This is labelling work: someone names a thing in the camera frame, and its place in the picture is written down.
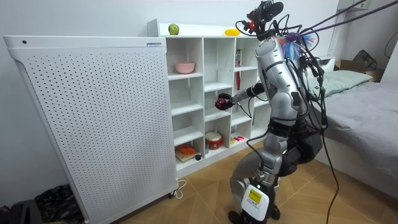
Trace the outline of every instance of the orange item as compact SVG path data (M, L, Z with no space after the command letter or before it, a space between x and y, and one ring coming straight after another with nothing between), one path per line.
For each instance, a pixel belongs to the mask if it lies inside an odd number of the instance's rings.
M181 144L177 146L177 150L185 155L194 155L196 152L190 144Z

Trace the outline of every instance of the cardboard box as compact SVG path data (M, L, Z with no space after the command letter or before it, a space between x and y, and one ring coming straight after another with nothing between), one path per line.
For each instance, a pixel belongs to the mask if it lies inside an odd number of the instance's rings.
M377 69L375 71L365 71L365 63L364 62L354 62L351 60L341 60L335 62L335 71L337 70L347 70L353 72L359 72L363 74L367 74L372 76L372 79L369 82L380 82L384 71L382 69Z

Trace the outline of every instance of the humanoid robot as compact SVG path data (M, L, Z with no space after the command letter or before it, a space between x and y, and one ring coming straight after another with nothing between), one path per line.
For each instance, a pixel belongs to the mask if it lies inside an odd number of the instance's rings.
M314 159L322 148L320 135L312 131L305 120L310 105L294 69L299 67L299 62L285 59L276 29L265 30L265 23L282 10L281 2L261 2L248 14L252 22L242 21L244 29L255 32L261 41L254 52L261 82L234 96L222 93L215 104L218 109L226 110L266 92L272 108L268 130L259 137L266 137L264 147L244 157L230 178L234 201L241 211L229 213L233 223L265 223L269 217L279 219L279 209L274 204L279 177L293 173L298 164Z

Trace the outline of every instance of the laminate floor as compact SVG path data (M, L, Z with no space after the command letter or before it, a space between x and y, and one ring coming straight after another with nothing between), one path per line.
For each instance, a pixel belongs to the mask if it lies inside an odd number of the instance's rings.
M183 180L183 198L161 198L120 219L123 224L227 224L234 210L229 177L250 149L244 149ZM336 171L340 192L331 209L330 224L398 223L398 200ZM312 161L281 178L276 204L281 219L268 224L323 224L336 190L330 168Z

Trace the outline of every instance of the wheel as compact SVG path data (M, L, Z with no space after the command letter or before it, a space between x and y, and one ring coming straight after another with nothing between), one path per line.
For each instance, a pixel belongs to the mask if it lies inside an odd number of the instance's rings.
M272 209L271 218L274 219L274 220L279 220L280 219L280 211L279 211L279 208L276 205L274 205L274 208Z
M241 215L238 212L230 211L228 213L228 219L232 224L241 223Z

